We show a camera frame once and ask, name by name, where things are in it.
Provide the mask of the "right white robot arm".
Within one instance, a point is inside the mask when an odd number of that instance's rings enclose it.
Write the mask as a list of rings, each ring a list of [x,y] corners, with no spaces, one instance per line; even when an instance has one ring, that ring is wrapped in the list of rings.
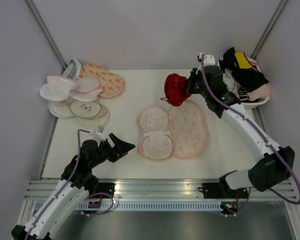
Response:
[[[201,95],[208,108],[236,132],[255,160],[250,169],[220,177],[221,196],[229,198],[241,188],[264,192],[291,177],[295,152],[289,146],[280,146],[254,122],[238,97],[228,90],[218,66],[208,66],[205,72],[193,68],[185,85],[187,93]]]

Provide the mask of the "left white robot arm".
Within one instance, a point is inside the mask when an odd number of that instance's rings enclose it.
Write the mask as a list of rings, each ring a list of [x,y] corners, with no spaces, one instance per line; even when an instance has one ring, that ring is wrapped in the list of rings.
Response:
[[[113,133],[108,138],[99,139],[78,142],[78,152],[64,169],[52,194],[26,224],[12,229],[14,240],[53,239],[83,200],[102,195],[99,179],[92,173],[93,168],[105,161],[117,162],[136,146]]]

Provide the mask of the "red bra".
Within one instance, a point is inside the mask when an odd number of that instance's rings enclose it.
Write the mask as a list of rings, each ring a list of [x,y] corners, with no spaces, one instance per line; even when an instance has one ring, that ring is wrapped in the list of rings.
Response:
[[[174,107],[181,106],[192,95],[187,92],[187,80],[185,76],[177,73],[169,74],[164,83],[165,97],[162,97],[161,100],[168,102]]]

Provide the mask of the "peach floral mesh laundry bag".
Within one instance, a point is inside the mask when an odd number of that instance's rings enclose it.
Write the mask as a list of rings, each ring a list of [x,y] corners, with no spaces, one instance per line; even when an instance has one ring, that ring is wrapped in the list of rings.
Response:
[[[137,127],[139,153],[156,161],[194,157],[203,151],[209,137],[204,113],[192,100],[168,111],[148,107],[139,114]]]

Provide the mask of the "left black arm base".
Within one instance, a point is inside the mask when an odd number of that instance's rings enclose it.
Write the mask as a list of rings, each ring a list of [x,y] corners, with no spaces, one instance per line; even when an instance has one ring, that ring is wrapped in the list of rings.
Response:
[[[115,186],[114,182],[101,182],[98,185],[97,193],[98,195],[95,198],[101,199],[110,199],[115,194]]]

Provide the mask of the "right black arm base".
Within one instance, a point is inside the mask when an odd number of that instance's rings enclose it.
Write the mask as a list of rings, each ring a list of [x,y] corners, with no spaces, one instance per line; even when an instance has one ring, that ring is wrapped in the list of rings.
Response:
[[[203,183],[201,191],[203,192],[204,199],[226,199],[217,182]]]

